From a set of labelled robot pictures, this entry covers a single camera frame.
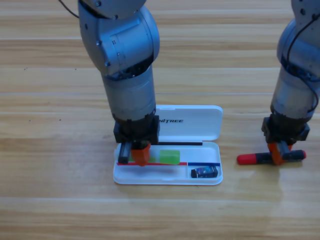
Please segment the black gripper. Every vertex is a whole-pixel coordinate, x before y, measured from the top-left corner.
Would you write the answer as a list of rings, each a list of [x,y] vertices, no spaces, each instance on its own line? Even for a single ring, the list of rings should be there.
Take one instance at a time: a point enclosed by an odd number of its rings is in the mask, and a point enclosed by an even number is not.
[[[114,137],[120,144],[117,162],[127,165],[130,159],[140,167],[150,161],[151,145],[159,142],[160,118],[147,114],[140,120],[117,120],[113,129]]]
[[[305,151],[292,149],[296,142],[305,141],[310,132],[304,118],[294,119],[272,113],[263,119],[261,130],[274,165],[279,166],[286,161],[302,161],[306,158]]]

